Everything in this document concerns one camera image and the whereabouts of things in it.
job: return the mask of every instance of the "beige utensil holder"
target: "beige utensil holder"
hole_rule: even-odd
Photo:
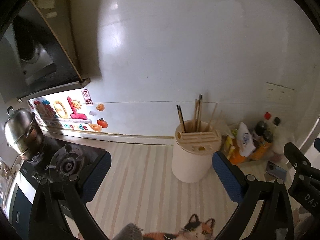
[[[212,154],[221,147],[221,134],[208,123],[201,122],[200,132],[182,133],[179,125],[175,131],[173,144],[172,172],[177,179],[194,183],[201,180],[212,166]],[[186,131],[193,131],[193,120],[185,121]]]

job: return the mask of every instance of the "gray fabric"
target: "gray fabric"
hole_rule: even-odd
[[[129,223],[112,240],[143,240],[140,228]]]

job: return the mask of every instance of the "electrical outlet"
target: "electrical outlet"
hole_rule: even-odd
[[[282,105],[293,105],[296,100],[296,90],[275,85],[272,83],[265,83],[265,100]]]

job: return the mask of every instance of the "black bottle cap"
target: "black bottle cap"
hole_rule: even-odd
[[[281,120],[279,117],[275,117],[273,120],[274,125],[278,126],[280,124]]]

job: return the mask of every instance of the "black glass stovetop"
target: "black glass stovetop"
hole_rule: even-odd
[[[72,174],[79,175],[85,166],[92,164],[104,149],[69,143],[44,136],[44,146],[36,162],[24,161],[20,172],[37,189],[42,178],[50,182],[67,180]],[[72,218],[68,205],[60,201],[63,212]]]

